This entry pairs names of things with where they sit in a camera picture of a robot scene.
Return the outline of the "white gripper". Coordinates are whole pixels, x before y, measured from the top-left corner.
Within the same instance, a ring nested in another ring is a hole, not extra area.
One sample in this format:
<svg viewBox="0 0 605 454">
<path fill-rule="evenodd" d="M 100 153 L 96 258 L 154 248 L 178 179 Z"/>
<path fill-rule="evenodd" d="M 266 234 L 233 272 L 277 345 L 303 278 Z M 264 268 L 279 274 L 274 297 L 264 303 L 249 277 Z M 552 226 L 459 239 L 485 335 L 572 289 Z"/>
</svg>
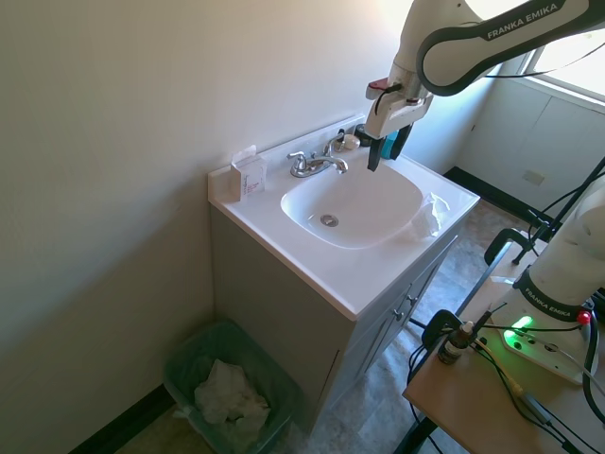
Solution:
<svg viewBox="0 0 605 454">
<path fill-rule="evenodd" d="M 390 93 L 376 99 L 365 123 L 365 133 L 373 138 L 368 157 L 367 169 L 375 171 L 381 160 L 383 139 L 394 131 L 397 136 L 391 146 L 389 158 L 396 160 L 409 137 L 413 123 L 422 119 L 433 100 L 432 95 L 410 103 L 399 93 Z"/>
</svg>

